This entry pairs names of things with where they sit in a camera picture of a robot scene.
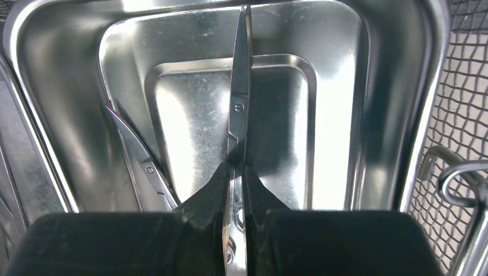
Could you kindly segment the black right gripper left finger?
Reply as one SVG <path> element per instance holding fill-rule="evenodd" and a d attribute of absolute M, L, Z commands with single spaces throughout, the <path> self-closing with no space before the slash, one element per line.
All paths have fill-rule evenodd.
<path fill-rule="evenodd" d="M 23 238 L 6 275 L 224 275 L 229 166 L 171 212 L 52 213 Z"/>

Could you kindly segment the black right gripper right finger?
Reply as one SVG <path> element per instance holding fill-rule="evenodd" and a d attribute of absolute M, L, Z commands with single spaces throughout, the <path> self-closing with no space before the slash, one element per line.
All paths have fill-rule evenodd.
<path fill-rule="evenodd" d="M 395 211 L 293 210 L 242 175 L 249 275 L 441 275 L 425 234 Z"/>

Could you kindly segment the curved steel scissors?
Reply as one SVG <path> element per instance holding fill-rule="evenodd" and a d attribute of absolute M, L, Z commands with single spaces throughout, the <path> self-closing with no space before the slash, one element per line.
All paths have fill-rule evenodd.
<path fill-rule="evenodd" d="M 151 152 L 149 146 L 142 139 L 138 131 L 128 121 L 123 119 L 121 115 L 107 105 L 105 105 L 105 109 L 118 128 L 128 149 L 135 155 L 136 161 L 145 173 L 152 188 L 161 199 L 164 207 L 168 211 L 176 209 L 181 204 L 181 201 L 170 187 L 169 182 L 162 172 L 161 165 Z"/>

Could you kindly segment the straight steel scissors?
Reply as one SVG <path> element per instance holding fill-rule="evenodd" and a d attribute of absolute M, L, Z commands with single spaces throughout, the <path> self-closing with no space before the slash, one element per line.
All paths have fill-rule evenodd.
<path fill-rule="evenodd" d="M 251 8 L 241 6 L 235 37 L 228 112 L 227 161 L 231 166 L 227 240 L 231 256 L 226 275 L 246 275 L 242 174 L 246 155 L 251 77 Z"/>

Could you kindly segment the steel mesh instrument tray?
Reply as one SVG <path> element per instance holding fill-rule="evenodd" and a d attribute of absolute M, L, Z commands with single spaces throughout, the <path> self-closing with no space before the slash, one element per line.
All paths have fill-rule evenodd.
<path fill-rule="evenodd" d="M 1 2 L 1 76 L 29 137 L 1 138 L 5 274 L 48 214 L 171 212 L 105 105 L 138 131 L 181 204 L 221 163 L 231 180 L 243 5 L 243 171 L 293 210 L 405 213 L 441 275 L 486 275 L 486 1 Z"/>

